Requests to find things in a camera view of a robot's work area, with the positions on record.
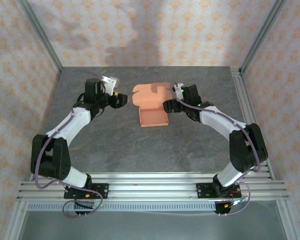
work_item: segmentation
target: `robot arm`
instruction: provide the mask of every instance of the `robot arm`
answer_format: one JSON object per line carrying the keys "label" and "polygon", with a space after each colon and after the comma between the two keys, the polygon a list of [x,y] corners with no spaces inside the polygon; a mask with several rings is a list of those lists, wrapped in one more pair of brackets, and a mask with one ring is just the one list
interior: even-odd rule
{"label": "robot arm", "polygon": [[195,84],[175,84],[172,87],[175,99],[165,101],[163,108],[167,113],[185,112],[193,121],[203,123],[215,129],[229,141],[230,163],[223,171],[215,175],[211,193],[219,198],[225,196],[233,185],[247,171],[258,165],[251,143],[260,163],[268,158],[268,152],[259,126],[236,121],[217,109],[212,103],[202,102]]}
{"label": "robot arm", "polygon": [[31,172],[35,173],[37,161],[43,146],[48,142],[40,159],[39,175],[62,180],[78,188],[91,189],[91,177],[71,166],[68,146],[80,130],[89,124],[107,106],[121,108],[128,102],[128,96],[113,92],[118,80],[103,76],[85,82],[85,90],[73,105],[69,115],[45,135],[37,134],[32,141]]}

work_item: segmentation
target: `wall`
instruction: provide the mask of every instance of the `wall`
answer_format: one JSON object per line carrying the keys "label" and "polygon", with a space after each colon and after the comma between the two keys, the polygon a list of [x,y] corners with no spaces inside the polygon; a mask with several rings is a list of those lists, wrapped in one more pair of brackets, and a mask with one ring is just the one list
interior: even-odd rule
{"label": "wall", "polygon": [[32,138],[43,126],[57,70],[15,0],[0,0],[0,239],[20,181],[30,175]]}
{"label": "wall", "polygon": [[244,80],[300,225],[300,0],[286,2]]}
{"label": "wall", "polygon": [[66,67],[240,67],[275,0],[29,0]]}

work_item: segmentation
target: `open box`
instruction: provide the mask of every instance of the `open box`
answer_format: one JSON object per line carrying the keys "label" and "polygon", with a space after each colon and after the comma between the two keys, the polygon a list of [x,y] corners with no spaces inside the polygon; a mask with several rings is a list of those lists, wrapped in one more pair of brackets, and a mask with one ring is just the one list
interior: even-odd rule
{"label": "open box", "polygon": [[138,84],[133,88],[132,102],[139,106],[141,127],[167,126],[168,115],[163,102],[172,99],[169,82]]}

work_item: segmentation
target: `patterned wallpaper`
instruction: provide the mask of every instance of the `patterned wallpaper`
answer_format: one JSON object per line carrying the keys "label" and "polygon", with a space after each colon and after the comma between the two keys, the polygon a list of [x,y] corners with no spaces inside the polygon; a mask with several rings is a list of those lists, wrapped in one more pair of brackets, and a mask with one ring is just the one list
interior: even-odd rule
{"label": "patterned wallpaper", "polygon": [[32,138],[47,117],[57,70],[15,0],[0,0],[0,240],[20,181],[30,175]]}
{"label": "patterned wallpaper", "polygon": [[285,3],[244,80],[300,226],[300,0]]}
{"label": "patterned wallpaper", "polygon": [[66,67],[240,67],[275,0],[29,2]]}

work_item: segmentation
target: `marble surface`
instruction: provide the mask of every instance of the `marble surface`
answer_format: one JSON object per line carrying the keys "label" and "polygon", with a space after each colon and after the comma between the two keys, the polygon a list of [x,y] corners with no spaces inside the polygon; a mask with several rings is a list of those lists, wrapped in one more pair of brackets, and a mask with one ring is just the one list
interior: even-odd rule
{"label": "marble surface", "polygon": [[168,115],[169,125],[141,128],[138,107],[132,103],[137,84],[195,83],[202,101],[243,121],[229,67],[66,67],[56,89],[45,130],[58,125],[70,112],[92,76],[120,79],[116,91],[129,96],[120,108],[107,107],[72,141],[71,164],[91,172],[219,172],[229,162],[229,143],[218,132],[190,120],[185,113]]}

